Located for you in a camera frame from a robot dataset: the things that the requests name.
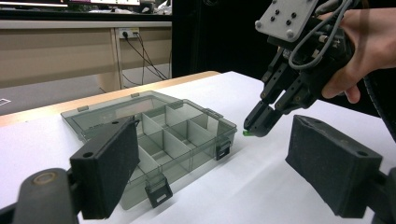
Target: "floor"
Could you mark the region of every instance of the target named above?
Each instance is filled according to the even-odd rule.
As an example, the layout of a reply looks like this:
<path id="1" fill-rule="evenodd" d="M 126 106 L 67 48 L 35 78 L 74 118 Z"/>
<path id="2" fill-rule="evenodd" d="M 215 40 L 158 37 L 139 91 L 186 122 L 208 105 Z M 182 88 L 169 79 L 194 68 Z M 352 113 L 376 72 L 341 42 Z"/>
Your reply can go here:
<path id="1" fill-rule="evenodd" d="M 124 70 L 124 88 L 161 81 L 158 74 L 171 77 L 169 64 Z M 54 105 L 83 97 L 102 94 L 96 76 L 76 77 L 45 83 L 0 89 L 0 116 L 33 109 L 45 105 Z"/>

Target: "human hand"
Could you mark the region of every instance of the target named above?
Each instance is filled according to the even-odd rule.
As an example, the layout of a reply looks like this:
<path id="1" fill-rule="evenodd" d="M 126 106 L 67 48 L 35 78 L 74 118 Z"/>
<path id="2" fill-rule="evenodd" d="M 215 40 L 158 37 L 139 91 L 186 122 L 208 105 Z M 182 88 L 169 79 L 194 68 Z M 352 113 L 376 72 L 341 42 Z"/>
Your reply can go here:
<path id="1" fill-rule="evenodd" d="M 396 67 L 396 8 L 349 10 L 341 22 L 355 52 L 349 63 L 324 86 L 330 99 L 342 93 L 356 104 L 361 92 L 356 84 L 377 69 Z"/>

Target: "dark background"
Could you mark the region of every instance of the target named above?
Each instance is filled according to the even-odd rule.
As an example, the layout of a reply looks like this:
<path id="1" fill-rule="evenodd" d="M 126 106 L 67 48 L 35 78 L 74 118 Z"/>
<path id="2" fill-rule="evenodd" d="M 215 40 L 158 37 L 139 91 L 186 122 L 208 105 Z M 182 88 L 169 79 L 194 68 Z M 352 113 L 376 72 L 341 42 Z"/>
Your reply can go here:
<path id="1" fill-rule="evenodd" d="M 261 79 L 275 56 L 277 47 L 266 42 L 267 36 L 255 30 L 254 22 L 262 16 L 271 2 L 174 0 L 173 76 L 203 71 L 235 71 Z M 394 1 L 389 0 L 369 1 L 369 4 L 370 7 L 396 6 Z M 375 73 L 396 80 L 392 77 L 394 72 L 394 69 L 389 69 Z M 355 105 L 350 104 L 345 96 L 321 100 L 378 116 L 364 83 L 360 82 L 358 86 L 361 100 Z"/>

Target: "table edge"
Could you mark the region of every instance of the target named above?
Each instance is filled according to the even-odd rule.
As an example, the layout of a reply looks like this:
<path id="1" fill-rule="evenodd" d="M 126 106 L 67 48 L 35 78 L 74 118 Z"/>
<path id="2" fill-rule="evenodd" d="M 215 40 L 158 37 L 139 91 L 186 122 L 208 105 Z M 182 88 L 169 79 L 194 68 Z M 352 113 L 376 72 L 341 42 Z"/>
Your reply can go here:
<path id="1" fill-rule="evenodd" d="M 98 104 L 98 103 L 101 103 L 104 101 L 114 100 L 114 99 L 117 99 L 117 98 L 120 98 L 123 96 L 131 95 L 131 94 L 134 94 L 137 92 L 142 92 L 142 91 L 155 91 L 158 89 L 183 84 L 186 82 L 191 82 L 191 81 L 198 80 L 201 78 L 213 77 L 218 74 L 219 74 L 219 72 L 206 71 L 203 73 L 192 74 L 192 75 L 188 75 L 188 76 L 184 76 L 184 77 L 171 78 L 168 80 L 150 83 L 147 85 L 133 87 L 133 88 L 125 89 L 125 90 L 121 90 L 121 91 L 112 91 L 112 92 L 94 95 L 94 96 L 81 98 L 81 99 L 77 99 L 77 100 L 73 100 L 73 101 L 59 103 L 56 105 L 47 105 L 47 106 L 30 109 L 30 110 L 25 110 L 25 111 L 13 113 L 13 114 L 3 115 L 3 116 L 0 116 L 0 127 L 4 127 L 4 126 L 16 124 L 16 123 L 21 123 L 21 122 L 26 122 L 26 121 L 33 120 L 33 119 L 41 119 L 44 117 L 61 114 L 65 111 L 76 109 L 76 108 L 84 106 L 84 105 L 94 105 L 94 104 Z"/>

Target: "electrical outlet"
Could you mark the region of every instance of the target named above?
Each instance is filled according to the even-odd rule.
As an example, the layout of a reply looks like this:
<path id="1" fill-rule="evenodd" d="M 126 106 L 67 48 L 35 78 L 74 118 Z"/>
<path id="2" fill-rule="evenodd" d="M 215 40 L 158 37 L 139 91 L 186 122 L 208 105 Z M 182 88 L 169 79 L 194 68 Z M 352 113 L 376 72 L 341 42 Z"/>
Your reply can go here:
<path id="1" fill-rule="evenodd" d="M 138 38 L 139 34 L 139 28 L 134 27 L 134 28 L 120 28 L 120 38 L 124 39 L 125 36 L 124 34 L 126 33 L 128 35 L 128 38 Z"/>

